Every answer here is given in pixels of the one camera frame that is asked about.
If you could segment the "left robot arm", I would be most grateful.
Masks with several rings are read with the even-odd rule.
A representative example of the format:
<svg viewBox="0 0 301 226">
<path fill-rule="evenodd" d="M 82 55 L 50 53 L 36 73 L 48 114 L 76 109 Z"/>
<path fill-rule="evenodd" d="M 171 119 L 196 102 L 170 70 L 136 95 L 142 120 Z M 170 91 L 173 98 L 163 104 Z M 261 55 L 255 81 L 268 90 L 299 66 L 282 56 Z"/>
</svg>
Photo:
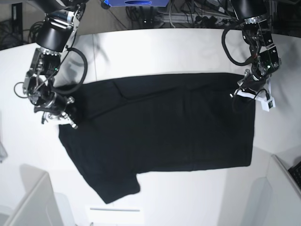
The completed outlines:
<svg viewBox="0 0 301 226">
<path fill-rule="evenodd" d="M 222 33 L 222 47 L 228 59 L 237 66 L 251 65 L 244 78 L 238 83 L 238 89 L 231 95 L 238 95 L 239 91 L 251 90 L 258 93 L 280 67 L 277 48 L 272 39 L 272 33 L 267 18 L 267 9 L 262 0 L 232 0 L 237 21 L 224 29 Z M 240 28 L 243 39 L 249 45 L 251 56 L 244 62 L 236 61 L 226 46 L 226 35 L 234 28 Z"/>
</svg>

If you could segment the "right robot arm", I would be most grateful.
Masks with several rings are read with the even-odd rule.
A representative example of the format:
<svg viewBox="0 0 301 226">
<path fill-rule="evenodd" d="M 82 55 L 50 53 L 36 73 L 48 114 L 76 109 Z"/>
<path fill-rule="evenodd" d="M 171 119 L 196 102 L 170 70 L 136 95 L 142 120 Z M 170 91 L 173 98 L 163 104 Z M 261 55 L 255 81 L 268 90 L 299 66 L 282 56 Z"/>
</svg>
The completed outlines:
<svg viewBox="0 0 301 226">
<path fill-rule="evenodd" d="M 35 0 L 33 4 L 45 13 L 38 32 L 31 66 L 22 82 L 23 98 L 34 105 L 34 112 L 42 112 L 42 122 L 69 124 L 76 129 L 78 113 L 71 94 L 77 91 L 87 76 L 85 55 L 73 47 L 77 30 L 86 9 L 85 0 Z M 54 87 L 55 76 L 63 64 L 61 54 L 74 52 L 83 60 L 83 75 L 70 90 Z"/>
</svg>

